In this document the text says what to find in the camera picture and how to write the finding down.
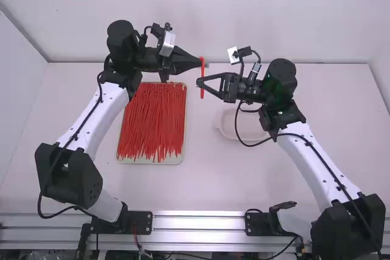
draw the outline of black joint housing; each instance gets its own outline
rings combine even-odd
[[[263,105],[259,110],[259,121],[264,131],[267,131],[276,141],[280,129],[295,122],[306,123],[306,117],[298,109],[294,100],[282,105]]]
[[[382,248],[386,207],[377,194],[362,195],[353,201],[363,214]],[[313,253],[322,260],[355,259],[375,252],[369,233],[350,202],[335,204],[324,210],[310,231]]]
[[[61,150],[58,144],[42,143],[35,151],[42,195],[58,202],[88,209],[95,204],[102,192],[103,178],[90,156],[81,148],[65,149],[50,173],[52,164]]]

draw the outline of white backdrop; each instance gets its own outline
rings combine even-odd
[[[0,186],[48,65],[0,11]]]
[[[169,21],[177,44],[226,60],[251,45],[265,60],[369,62],[390,104],[389,0],[0,0],[50,61],[101,61],[106,28]]]

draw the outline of metal plate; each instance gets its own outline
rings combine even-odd
[[[92,218],[91,234],[133,234],[133,227],[138,235],[151,234],[153,213],[150,211],[128,211],[126,216],[129,219],[129,226],[125,231],[118,232],[118,229],[105,223],[103,220]]]
[[[241,251],[278,252],[291,237],[248,237],[244,231],[244,212],[239,211],[157,211],[153,212],[153,230],[139,236],[140,244],[151,251]],[[0,249],[75,250],[83,223],[90,218],[65,214],[43,220],[36,214],[0,214]],[[87,249],[96,246],[96,236],[88,239]],[[307,252],[311,251],[305,242]],[[102,234],[99,248],[137,250],[133,236]],[[295,244],[286,252],[294,253]],[[390,253],[390,218],[385,222],[382,253]]]

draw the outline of white table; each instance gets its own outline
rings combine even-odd
[[[262,78],[265,67],[259,78]],[[44,222],[34,215],[39,193],[34,152],[41,142],[53,143],[74,122],[91,99],[96,89],[95,77],[101,69],[99,63],[54,63],[48,66],[0,189],[0,222],[9,227],[19,227],[3,231],[0,240],[9,242],[0,243],[0,248],[32,247],[34,239],[40,241],[42,247],[76,246],[78,227],[81,222],[88,221],[86,217],[68,215]],[[238,66],[212,63],[206,69],[206,74],[237,70]],[[242,231],[241,216],[246,209],[268,209],[276,203],[294,200],[298,208],[315,216],[318,215],[316,202],[294,163],[277,144],[267,142],[249,149],[238,141],[224,138],[219,130],[213,128],[215,113],[221,107],[226,107],[226,104],[208,93],[205,93],[204,100],[200,99],[199,88],[195,86],[196,77],[199,76],[200,70],[195,69],[171,77],[172,81],[188,85],[184,161],[176,166],[117,162],[115,153],[122,120],[120,114],[96,155],[95,164],[104,178],[104,188],[112,196],[125,201],[130,209],[151,210],[159,214],[161,219],[168,218],[170,222],[160,224],[165,233],[167,229],[178,227],[180,222],[175,217],[177,215],[190,218],[193,215],[205,220],[203,225],[186,221],[186,224],[183,223],[184,234],[179,236],[174,236],[173,232],[159,235],[155,231],[150,236],[152,238],[143,238],[149,244],[166,242],[176,237],[180,239],[178,241],[182,248],[190,250],[212,250],[217,246],[221,250],[229,250],[240,243],[243,246],[247,244],[245,247],[248,251],[266,250],[264,245],[259,245],[259,239],[249,239]],[[307,117],[317,140],[341,171],[365,194],[376,192],[390,206],[390,147],[387,137],[390,133],[390,117],[368,65],[298,64],[297,79],[296,102]],[[144,74],[143,80],[157,81],[158,75]],[[44,212],[54,212],[63,207],[53,200],[43,200]],[[172,214],[172,211],[182,210],[186,212],[173,213],[175,218],[166,216],[167,213]],[[195,212],[201,210],[215,212]],[[193,228],[210,230],[209,223],[213,216],[220,216],[217,222],[221,225],[214,230],[223,235],[197,233],[190,236]],[[233,225],[231,234],[224,228],[230,224]],[[44,228],[40,231],[32,228],[53,226],[66,231],[56,233]],[[107,242],[103,243],[102,249],[133,247],[128,238],[121,235],[115,237],[103,236],[101,241],[106,239]],[[201,239],[211,242],[194,245]],[[187,240],[188,245],[183,245],[182,241]],[[270,244],[273,239],[264,241]],[[288,239],[278,241],[282,242],[275,247],[271,245],[275,251],[280,250]],[[177,241],[174,243],[164,247],[166,250],[176,250]],[[163,248],[161,245],[150,245],[150,248]]]

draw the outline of black cable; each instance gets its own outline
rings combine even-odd
[[[256,211],[257,213],[263,213],[260,209],[257,208],[249,208],[245,213],[248,213],[249,211]]]
[[[188,257],[193,257],[193,258],[197,258],[197,259],[211,260],[211,258],[202,257],[202,256],[196,256],[196,255],[191,255],[191,254],[182,253],[182,252],[173,252],[173,253],[171,253],[171,255],[182,255],[182,256],[188,256]]]
[[[282,253],[284,253],[292,244],[293,242],[298,238],[299,236],[295,236],[290,243],[287,244],[280,252],[276,253],[275,255],[268,257],[268,258],[258,258],[257,260],[271,260],[276,258],[277,256],[280,256]]]
[[[242,145],[246,146],[246,147],[255,147],[255,146],[259,146],[260,144],[266,142],[266,141],[269,141],[271,139],[271,137],[268,137],[262,141],[259,141],[259,142],[256,142],[254,144],[246,144],[242,139],[241,137],[239,137],[239,134],[238,134],[238,130],[237,130],[237,116],[238,116],[238,110],[240,109],[240,106],[243,104],[243,101],[240,101],[238,103],[238,107],[237,107],[237,110],[236,110],[236,114],[235,114],[235,117],[234,117],[234,131],[236,131],[236,136],[238,138],[238,141],[241,142]]]
[[[259,53],[257,53],[255,50],[252,50],[252,53],[253,53],[253,54],[255,54],[255,55],[257,56],[257,58],[258,58],[258,61],[257,61],[257,63],[261,63],[261,57],[260,57],[260,54],[259,54]]]
[[[243,113],[257,113],[260,111],[260,108],[259,109],[256,109],[256,110],[243,110],[241,109],[241,107],[239,108],[239,110]]]
[[[173,254],[173,251],[171,254],[169,254],[167,257],[165,257],[163,260],[168,260],[172,256],[172,254]]]
[[[144,35],[146,35],[146,30],[147,29],[151,29],[151,28],[152,28],[152,26],[146,26],[145,29],[144,29]]]
[[[234,119],[234,128],[235,128],[235,131],[236,131],[236,136],[237,136],[238,140],[241,142],[241,144],[243,144],[246,147],[254,147],[254,146],[258,146],[258,145],[260,145],[260,144],[270,140],[271,137],[268,137],[268,138],[266,138],[266,139],[264,139],[264,140],[262,140],[262,141],[260,141],[258,143],[255,143],[255,144],[246,144],[245,142],[242,141],[242,139],[239,137],[239,134],[238,134],[238,131],[237,131],[238,110],[240,110],[240,107],[241,107],[242,104],[243,104],[243,101],[240,101],[238,103],[238,107],[237,107],[236,114],[235,114],[235,119]],[[355,202],[353,202],[353,199],[352,199],[351,195],[348,193],[348,191],[346,190],[345,186],[341,183],[339,178],[332,171],[332,169],[329,167],[329,165],[324,160],[324,158],[321,156],[321,154],[317,151],[317,149],[309,142],[309,140],[307,140],[305,137],[303,137],[301,135],[298,135],[296,133],[279,133],[279,134],[277,134],[276,137],[279,137],[279,136],[294,136],[294,137],[298,137],[298,138],[302,139],[303,141],[305,141],[305,145],[309,146],[312,149],[312,151],[317,155],[317,157],[321,160],[322,164],[328,170],[329,174],[333,177],[335,182],[339,185],[339,188],[343,191],[343,193],[345,194],[345,196],[348,198],[349,202],[351,203],[352,207],[354,208],[354,210],[358,214],[358,217],[359,217],[360,221],[362,221],[362,223],[364,225],[364,228],[369,233],[370,241],[372,242],[372,245],[374,246],[375,250],[377,251],[379,259],[382,260],[383,259],[382,258],[382,254],[381,254],[381,251],[380,251],[380,249],[379,249],[379,247],[377,245],[376,238],[375,238],[375,236],[374,236],[370,226],[368,225],[366,219],[364,218],[364,216],[362,215],[362,213],[360,212],[360,210],[356,206]]]
[[[99,251],[99,233],[96,233],[96,251]]]
[[[49,183],[49,179],[50,179],[50,176],[51,174],[53,173],[53,170],[55,169],[55,167],[58,165],[59,161],[60,161],[60,158],[62,156],[62,154],[64,153],[65,149],[72,143],[72,141],[74,141],[75,139],[77,140],[77,135],[80,133],[81,129],[83,128],[83,126],[85,125],[85,123],[87,123],[87,120],[91,117],[92,113],[95,111],[95,109],[98,107],[98,105],[103,101],[103,90],[102,90],[102,85],[100,84],[100,77],[102,75],[103,72],[100,72],[96,79],[97,79],[97,85],[99,87],[99,98],[97,99],[95,105],[93,106],[93,108],[91,109],[91,111],[87,114],[87,116],[85,117],[85,119],[83,120],[83,122],[80,124],[79,128],[76,130],[76,132],[73,133],[73,135],[70,137],[70,139],[68,140],[67,143],[65,143],[65,145],[62,147],[62,149],[58,152],[57,156],[55,157],[50,169],[49,169],[49,172],[45,178],[45,180],[43,181],[43,184],[42,184],[42,188],[41,188],[41,191],[39,192],[39,196],[38,196],[38,202],[37,202],[37,209],[38,209],[38,214],[39,216],[42,218],[42,219],[52,219],[53,217],[56,217],[56,216],[59,216],[60,214],[64,213],[65,211],[68,211],[70,209],[74,209],[74,210],[79,210],[81,211],[82,213],[88,215],[88,216],[91,216],[91,217],[94,217],[94,215],[88,213],[87,211],[85,211],[84,209],[82,209],[81,207],[78,207],[76,205],[73,205],[73,206],[69,206],[67,208],[64,208],[63,210],[60,210],[59,212],[57,213],[53,213],[53,214],[50,214],[49,216],[46,216],[42,213],[42,210],[41,210],[41,203],[42,203],[42,189],[45,189],[47,186],[48,186],[48,183]]]
[[[302,139],[303,141],[305,141],[305,145],[310,147],[313,152],[318,156],[318,158],[320,159],[320,161],[322,162],[322,164],[325,166],[325,168],[328,170],[328,172],[330,173],[330,175],[333,177],[333,179],[335,179],[335,182],[339,185],[339,188],[343,191],[343,193],[346,195],[346,197],[348,198],[349,202],[351,203],[351,205],[353,206],[354,210],[356,211],[356,213],[358,214],[358,217],[360,218],[360,221],[363,223],[364,225],[364,228],[366,229],[366,231],[369,233],[369,236],[370,236],[370,240],[372,242],[372,245],[374,246],[374,248],[376,249],[377,251],[377,254],[378,254],[378,257],[379,259],[383,259],[382,257],[382,253],[377,245],[377,241],[376,241],[376,238],[370,228],[370,226],[368,225],[366,219],[364,218],[364,216],[362,215],[362,213],[360,212],[359,208],[356,206],[355,202],[353,202],[353,199],[351,197],[351,195],[349,195],[348,191],[346,190],[346,187],[341,183],[341,181],[339,180],[339,178],[336,176],[336,174],[332,171],[332,169],[329,167],[329,165],[327,164],[327,162],[324,160],[324,158],[321,156],[321,154],[318,152],[318,150],[309,142],[309,140],[307,140],[305,137],[301,136],[301,135],[298,135],[296,133],[279,133],[277,134],[276,137],[279,137],[279,136],[294,136],[294,137],[298,137],[300,139]]]

